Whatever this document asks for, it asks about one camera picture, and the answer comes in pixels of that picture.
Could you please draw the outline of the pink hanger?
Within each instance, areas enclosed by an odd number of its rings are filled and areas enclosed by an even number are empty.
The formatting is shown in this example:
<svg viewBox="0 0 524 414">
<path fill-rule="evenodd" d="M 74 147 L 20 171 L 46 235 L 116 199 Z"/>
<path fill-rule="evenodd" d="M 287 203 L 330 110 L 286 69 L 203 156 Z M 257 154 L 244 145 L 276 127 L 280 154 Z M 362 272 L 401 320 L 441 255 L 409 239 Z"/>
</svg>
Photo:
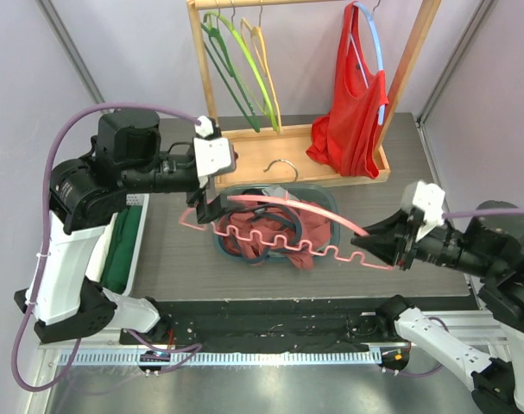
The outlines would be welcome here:
<svg viewBox="0 0 524 414">
<path fill-rule="evenodd" d="M 324 190 L 310 185 L 247 185 L 221 193 L 231 202 L 223 215 L 209 224 L 189 220 L 194 209 L 186 209 L 179 224 L 210 232 L 220 251 L 251 266 L 270 261 L 288 261 L 300 270 L 311 270 L 318 258 L 358 263 L 370 269 L 388 271 L 389 265 L 366 261 L 356 250 L 342 255 L 340 229 L 354 235 L 366 232 L 340 216 Z"/>
</svg>

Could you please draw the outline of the pink tank top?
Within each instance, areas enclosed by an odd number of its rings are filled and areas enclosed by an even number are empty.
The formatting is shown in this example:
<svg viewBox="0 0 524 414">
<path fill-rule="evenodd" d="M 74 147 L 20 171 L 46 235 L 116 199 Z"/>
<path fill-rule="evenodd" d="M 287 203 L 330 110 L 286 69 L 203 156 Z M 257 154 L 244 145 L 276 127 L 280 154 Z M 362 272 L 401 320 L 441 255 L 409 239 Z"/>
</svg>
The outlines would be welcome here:
<svg viewBox="0 0 524 414">
<path fill-rule="evenodd" d="M 268 253 L 282 253 L 300 270 L 314 268 L 314 254 L 329 246 L 331 222 L 315 213 L 283 204 L 242 202 L 222 216 L 217 232 L 229 253 L 254 266 Z"/>
</svg>

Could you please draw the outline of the red tank top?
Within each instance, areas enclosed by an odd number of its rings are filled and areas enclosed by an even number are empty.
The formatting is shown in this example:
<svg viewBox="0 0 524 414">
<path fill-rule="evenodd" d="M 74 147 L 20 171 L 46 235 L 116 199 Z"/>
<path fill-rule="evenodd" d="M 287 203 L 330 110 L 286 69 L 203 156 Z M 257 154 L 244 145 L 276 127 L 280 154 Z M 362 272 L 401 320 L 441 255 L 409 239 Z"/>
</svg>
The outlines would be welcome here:
<svg viewBox="0 0 524 414">
<path fill-rule="evenodd" d="M 344 177 L 375 179 L 379 109 L 388 105 L 388 96 L 385 71 L 371 72 L 363 56 L 361 14 L 354 3 L 344 7 L 331 109 L 313 122 L 306 154 Z"/>
</svg>

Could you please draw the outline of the light blue hanger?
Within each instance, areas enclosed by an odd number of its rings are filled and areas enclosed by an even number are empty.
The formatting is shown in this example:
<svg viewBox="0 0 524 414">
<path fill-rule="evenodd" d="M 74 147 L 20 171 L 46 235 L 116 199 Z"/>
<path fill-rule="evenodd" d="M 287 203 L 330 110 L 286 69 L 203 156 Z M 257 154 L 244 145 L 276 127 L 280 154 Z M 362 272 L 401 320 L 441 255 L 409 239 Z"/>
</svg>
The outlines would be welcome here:
<svg viewBox="0 0 524 414">
<path fill-rule="evenodd" d="M 375 14 L 377 7 L 380 5 L 380 1 L 377 2 L 377 5 L 372 10 L 369 10 L 363 3 L 359 1 L 354 1 L 350 5 L 352 6 L 353 9 L 357 9 L 358 11 L 362 13 L 362 15 L 364 16 L 369 26 L 369 31 L 371 34 L 373 47 L 375 49 L 376 68 L 378 72 L 381 72 L 384 70 L 384 64 L 383 64 L 383 58 L 382 58 L 382 46 L 381 46 L 378 30 L 377 30 L 375 20 L 374 20 L 374 14 Z M 357 59 L 357 64 L 359 65 L 359 69 L 361 71 L 362 79 L 365 84 L 365 87 L 369 88 L 369 81 L 368 81 L 367 74 L 364 69 L 364 64 L 361 58 L 361 47 L 359 45 L 359 41 L 356 41 L 354 38 L 354 35 L 352 33 L 349 33 L 349 42 L 350 42 L 350 45 L 353 47 L 353 51 Z"/>
</svg>

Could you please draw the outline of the dark green hanger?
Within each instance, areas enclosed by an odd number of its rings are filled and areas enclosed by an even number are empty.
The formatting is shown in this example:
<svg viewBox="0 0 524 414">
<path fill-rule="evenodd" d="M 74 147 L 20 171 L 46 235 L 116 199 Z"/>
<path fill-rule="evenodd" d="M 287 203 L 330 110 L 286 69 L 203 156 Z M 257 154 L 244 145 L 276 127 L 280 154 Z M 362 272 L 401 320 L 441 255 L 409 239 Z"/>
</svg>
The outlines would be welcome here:
<svg viewBox="0 0 524 414">
<path fill-rule="evenodd" d="M 243 81 L 234 67 L 230 52 L 218 26 L 219 23 L 227 22 L 223 17 L 217 17 L 215 12 L 206 12 L 204 14 L 200 27 L 206 36 L 206 41 L 204 42 L 205 50 L 240 113 L 249 126 L 255 132 L 259 132 L 261 126 L 258 116 L 247 97 Z"/>
</svg>

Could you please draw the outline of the lime green hanger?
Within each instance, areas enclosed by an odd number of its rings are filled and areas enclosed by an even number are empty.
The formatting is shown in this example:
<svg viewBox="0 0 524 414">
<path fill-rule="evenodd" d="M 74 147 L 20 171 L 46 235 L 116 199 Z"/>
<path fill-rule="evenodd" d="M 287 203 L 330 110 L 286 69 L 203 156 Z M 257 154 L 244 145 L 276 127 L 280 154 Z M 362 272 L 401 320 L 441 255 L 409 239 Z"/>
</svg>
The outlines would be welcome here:
<svg viewBox="0 0 524 414">
<path fill-rule="evenodd" d="M 216 16 L 217 17 L 223 17 L 219 12 L 215 12 L 216 13 Z M 262 110 L 259 108 L 260 105 L 262 105 L 263 103 L 263 99 L 264 98 L 268 98 L 268 91 L 265 91 L 265 88 L 262 84 L 262 77 L 261 77 L 261 73 L 256 69 L 255 67 L 255 61 L 254 61 L 254 57 L 252 55 L 252 52 L 249 52 L 247 50 L 247 47 L 245 46 L 245 43 L 241 37 L 241 35 L 238 33 L 237 29 L 235 28 L 235 26 L 233 25 L 232 22 L 230 22 L 229 20 L 227 20 L 228 22 L 227 23 L 219 23 L 218 26 L 221 30 L 221 33 L 222 33 L 222 28 L 226 28 L 230 35 L 232 36 L 232 39 L 235 41 L 235 43 L 237 44 L 238 48 L 240 49 L 240 52 L 242 53 L 242 56 L 244 57 L 244 59 L 246 60 L 246 63 L 248 64 L 248 67 L 252 73 L 252 76 L 254 78 L 254 80 L 256 81 L 257 83 L 257 86 L 259 87 L 259 91 L 260 91 L 260 94 L 261 94 L 261 98 L 262 98 L 262 101 L 259 102 L 256 98 L 255 98 L 255 94 L 253 93 L 253 91 L 249 88 L 248 84 L 245 82 L 245 80 L 243 79 L 242 75 L 240 74 L 238 68 L 236 67 L 233 59 L 231 58 L 233 64 L 234 64 L 234 67 L 236 68 L 236 70 L 238 71 L 239 73 L 239 77 L 240 79 L 243 81 L 243 84 L 244 84 L 244 89 L 246 90 L 246 93 L 247 93 L 247 97 L 248 99 L 250 100 L 250 102 L 252 103 L 253 107 L 254 107 L 254 110 L 255 110 L 255 106 L 257 106 L 257 108 L 261 111 L 261 114 L 263 115 L 262 113 Z"/>
</svg>

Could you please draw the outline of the yellow hanger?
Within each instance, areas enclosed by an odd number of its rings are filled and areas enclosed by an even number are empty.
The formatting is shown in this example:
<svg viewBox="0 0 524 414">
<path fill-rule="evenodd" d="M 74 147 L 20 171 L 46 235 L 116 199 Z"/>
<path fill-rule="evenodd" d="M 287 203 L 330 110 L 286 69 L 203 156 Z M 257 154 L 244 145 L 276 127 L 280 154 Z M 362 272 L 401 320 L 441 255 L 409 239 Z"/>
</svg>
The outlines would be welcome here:
<svg viewBox="0 0 524 414">
<path fill-rule="evenodd" d="M 268 91 L 268 98 L 263 99 L 259 108 L 271 122 L 275 132 L 280 133 L 282 128 L 281 109 L 275 90 L 274 81 L 268 63 L 268 53 L 262 28 L 260 25 L 253 26 L 243 17 L 240 23 L 241 37 L 249 52 L 254 52 L 257 63 L 256 69 L 261 73 L 262 84 L 265 91 Z"/>
</svg>

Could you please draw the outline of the grey tank top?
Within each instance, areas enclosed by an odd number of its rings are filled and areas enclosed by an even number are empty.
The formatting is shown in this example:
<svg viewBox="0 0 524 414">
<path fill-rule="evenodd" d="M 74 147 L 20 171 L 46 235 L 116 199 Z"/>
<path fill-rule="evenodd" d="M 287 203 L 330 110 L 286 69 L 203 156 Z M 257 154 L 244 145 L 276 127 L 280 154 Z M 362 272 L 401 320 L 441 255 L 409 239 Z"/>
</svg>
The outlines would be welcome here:
<svg viewBox="0 0 524 414">
<path fill-rule="evenodd" d="M 299 201 L 299 199 L 289 192 L 286 188 L 280 185 L 270 185 L 262 188 L 262 194 L 267 197 L 284 198 L 293 201 Z"/>
</svg>

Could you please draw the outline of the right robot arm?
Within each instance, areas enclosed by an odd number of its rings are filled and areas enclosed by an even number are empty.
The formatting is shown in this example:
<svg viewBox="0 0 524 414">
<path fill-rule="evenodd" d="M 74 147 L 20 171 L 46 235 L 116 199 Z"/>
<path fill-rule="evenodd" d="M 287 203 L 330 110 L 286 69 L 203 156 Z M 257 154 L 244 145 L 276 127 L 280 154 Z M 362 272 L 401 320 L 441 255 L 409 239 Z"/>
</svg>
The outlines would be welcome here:
<svg viewBox="0 0 524 414">
<path fill-rule="evenodd" d="M 376 333 L 421 347 L 464 382 L 481 412 L 524 413 L 524 209 L 489 200 L 442 217 L 420 236 L 423 210 L 403 207 L 351 243 L 403 271 L 419 260 L 479 278 L 477 296 L 500 324 L 509 361 L 462 343 L 401 295 L 376 308 Z"/>
</svg>

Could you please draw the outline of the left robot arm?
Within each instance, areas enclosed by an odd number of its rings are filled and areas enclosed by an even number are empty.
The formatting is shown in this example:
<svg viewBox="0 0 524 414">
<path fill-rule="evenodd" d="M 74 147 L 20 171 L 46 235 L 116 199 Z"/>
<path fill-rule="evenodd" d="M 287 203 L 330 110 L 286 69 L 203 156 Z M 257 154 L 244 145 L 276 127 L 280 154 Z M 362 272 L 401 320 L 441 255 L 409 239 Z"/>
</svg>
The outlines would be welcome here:
<svg viewBox="0 0 524 414">
<path fill-rule="evenodd" d="M 111 218 L 133 194 L 183 193 L 201 223 L 220 218 L 224 205 L 209 201 L 211 178 L 231 173 L 237 156 L 216 121 L 193 120 L 184 154 L 161 149 L 159 112 L 117 108 L 104 113 L 91 149 L 76 159 L 49 161 L 43 184 L 44 235 L 32 285 L 15 300 L 35 318 L 42 343 L 78 340 L 106 328 L 135 331 L 152 344 L 172 328 L 152 298 L 131 298 L 87 277 L 93 250 Z"/>
</svg>

